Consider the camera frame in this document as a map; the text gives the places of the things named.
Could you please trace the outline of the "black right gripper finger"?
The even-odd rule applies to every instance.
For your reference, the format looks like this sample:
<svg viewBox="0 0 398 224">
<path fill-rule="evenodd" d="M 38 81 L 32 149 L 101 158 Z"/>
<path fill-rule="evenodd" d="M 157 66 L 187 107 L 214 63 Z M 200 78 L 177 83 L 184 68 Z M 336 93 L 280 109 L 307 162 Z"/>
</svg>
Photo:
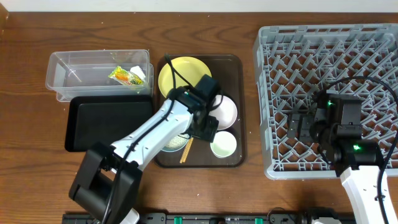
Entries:
<svg viewBox="0 0 398 224">
<path fill-rule="evenodd" d="M 311 139 L 310 130 L 314 123 L 315 115 L 314 114 L 303 114 L 302 115 L 302 125 L 301 125 L 301 138 L 302 139 Z"/>
<path fill-rule="evenodd" d="M 289 139 L 299 138 L 301 132 L 301 124 L 302 124 L 303 114 L 300 113 L 291 113 L 288 116 L 288 130 L 287 137 Z"/>
</svg>

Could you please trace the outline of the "pale green cup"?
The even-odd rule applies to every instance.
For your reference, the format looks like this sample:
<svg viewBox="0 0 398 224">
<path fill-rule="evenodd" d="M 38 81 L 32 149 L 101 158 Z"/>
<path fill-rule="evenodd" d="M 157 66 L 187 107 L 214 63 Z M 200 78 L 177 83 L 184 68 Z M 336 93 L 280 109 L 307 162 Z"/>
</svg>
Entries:
<svg viewBox="0 0 398 224">
<path fill-rule="evenodd" d="M 227 131 L 219 131 L 215 134 L 213 142 L 210 144 L 212 153 L 217 158 L 231 156 L 237 148 L 237 140 L 233 134 Z"/>
</svg>

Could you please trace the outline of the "green snack wrapper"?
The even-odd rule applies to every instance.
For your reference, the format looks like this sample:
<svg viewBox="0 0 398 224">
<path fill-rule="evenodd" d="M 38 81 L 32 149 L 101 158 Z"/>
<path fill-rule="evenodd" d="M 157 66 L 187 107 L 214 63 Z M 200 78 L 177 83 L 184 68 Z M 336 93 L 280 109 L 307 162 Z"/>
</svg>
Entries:
<svg viewBox="0 0 398 224">
<path fill-rule="evenodd" d="M 140 66 L 132 67 L 130 70 L 125 70 L 121 66 L 117 66 L 108 77 L 126 86 L 143 85 L 146 83 L 146 75 Z"/>
</svg>

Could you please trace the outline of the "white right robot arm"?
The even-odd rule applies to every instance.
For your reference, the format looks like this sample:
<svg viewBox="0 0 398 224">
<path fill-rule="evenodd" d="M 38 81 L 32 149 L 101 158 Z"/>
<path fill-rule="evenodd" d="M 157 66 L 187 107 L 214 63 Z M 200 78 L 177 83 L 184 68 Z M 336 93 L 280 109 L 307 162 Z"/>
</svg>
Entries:
<svg viewBox="0 0 398 224">
<path fill-rule="evenodd" d="M 397 223 L 379 144 L 362 138 L 362 99 L 323 93 L 313 114 L 292 113 L 288 138 L 316 143 L 348 194 L 356 223 Z"/>
</svg>

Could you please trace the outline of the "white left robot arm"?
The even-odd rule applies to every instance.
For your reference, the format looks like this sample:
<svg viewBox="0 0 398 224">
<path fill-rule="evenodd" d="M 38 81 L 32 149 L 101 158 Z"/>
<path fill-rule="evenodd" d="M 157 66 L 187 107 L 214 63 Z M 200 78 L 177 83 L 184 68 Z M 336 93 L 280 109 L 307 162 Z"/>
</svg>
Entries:
<svg viewBox="0 0 398 224">
<path fill-rule="evenodd" d="M 138 223 L 134 209 L 142 174 L 161 149 L 179 134 L 211 142 L 218 120 L 209 115 L 218 87 L 178 87 L 158 112 L 126 137 L 87 150 L 69 197 L 101 223 Z"/>
</svg>

